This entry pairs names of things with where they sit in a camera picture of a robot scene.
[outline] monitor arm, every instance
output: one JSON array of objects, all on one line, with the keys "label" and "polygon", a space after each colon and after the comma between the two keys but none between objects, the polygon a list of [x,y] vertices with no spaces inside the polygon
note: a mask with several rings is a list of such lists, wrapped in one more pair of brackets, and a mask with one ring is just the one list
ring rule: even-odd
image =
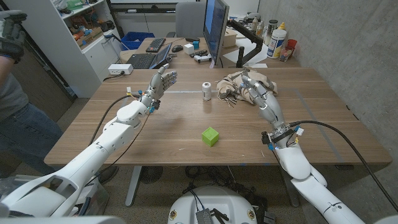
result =
[{"label": "monitor arm", "polygon": [[244,47],[239,48],[238,61],[236,62],[236,68],[242,68],[246,62],[248,62],[250,59],[252,59],[258,53],[260,53],[260,51],[262,49],[263,39],[261,37],[257,36],[256,34],[254,34],[253,32],[251,32],[250,30],[248,30],[242,24],[236,22],[235,20],[228,20],[226,25],[236,29],[243,36],[247,37],[252,43],[256,43],[256,48],[254,48],[252,51],[250,51],[245,56],[243,56]]}]

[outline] gray shirt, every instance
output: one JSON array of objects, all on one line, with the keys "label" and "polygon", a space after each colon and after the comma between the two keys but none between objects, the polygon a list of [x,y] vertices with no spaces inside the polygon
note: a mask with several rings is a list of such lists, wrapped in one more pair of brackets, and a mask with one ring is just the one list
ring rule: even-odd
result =
[{"label": "gray shirt", "polygon": [[21,85],[10,73],[0,86],[0,121],[22,109],[29,100]]}]

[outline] keyboard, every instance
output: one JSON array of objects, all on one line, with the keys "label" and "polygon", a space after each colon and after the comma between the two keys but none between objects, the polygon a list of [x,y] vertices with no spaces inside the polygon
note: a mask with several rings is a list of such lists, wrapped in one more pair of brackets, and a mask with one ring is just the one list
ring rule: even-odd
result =
[{"label": "keyboard", "polygon": [[156,54],[140,54],[139,59],[132,65],[134,69],[148,69]]},{"label": "keyboard", "polygon": [[146,52],[157,53],[162,47],[163,43],[166,41],[166,38],[155,38],[152,43],[150,43]]}]

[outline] shelving unit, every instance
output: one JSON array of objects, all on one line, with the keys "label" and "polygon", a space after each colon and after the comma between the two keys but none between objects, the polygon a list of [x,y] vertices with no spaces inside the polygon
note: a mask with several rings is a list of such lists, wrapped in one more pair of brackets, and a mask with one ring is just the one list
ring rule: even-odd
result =
[{"label": "shelving unit", "polygon": [[105,0],[98,0],[98,2],[96,2],[96,3],[94,3],[94,4],[84,5],[84,6],[83,6],[82,8],[80,8],[80,9],[73,10],[71,14],[61,14],[61,18],[62,18],[62,19],[66,19],[66,18],[69,18],[69,17],[71,17],[71,16],[75,16],[75,15],[77,15],[77,14],[79,14],[79,13],[81,13],[81,12],[87,10],[87,9],[90,9],[91,7],[96,6],[96,5],[99,4],[99,3],[104,2],[104,1],[105,1]]},{"label": "shelving unit", "polygon": [[[61,76],[78,97],[89,98],[109,75],[108,67],[117,63],[122,49],[118,41],[106,41],[102,36],[84,49],[79,48],[68,26],[70,18],[82,14],[91,7],[98,18],[113,21],[105,0],[76,9],[73,14],[60,14],[51,0],[3,0],[9,9],[20,9],[27,14],[22,26],[35,40]],[[104,35],[114,34],[116,29]]]}]

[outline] blue bin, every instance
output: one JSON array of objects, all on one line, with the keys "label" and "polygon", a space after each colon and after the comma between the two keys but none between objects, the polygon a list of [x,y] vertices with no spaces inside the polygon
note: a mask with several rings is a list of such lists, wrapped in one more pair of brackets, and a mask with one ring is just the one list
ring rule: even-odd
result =
[{"label": "blue bin", "polygon": [[121,40],[130,50],[138,49],[138,47],[142,44],[147,37],[155,37],[153,33],[145,33],[145,32],[128,32]]}]

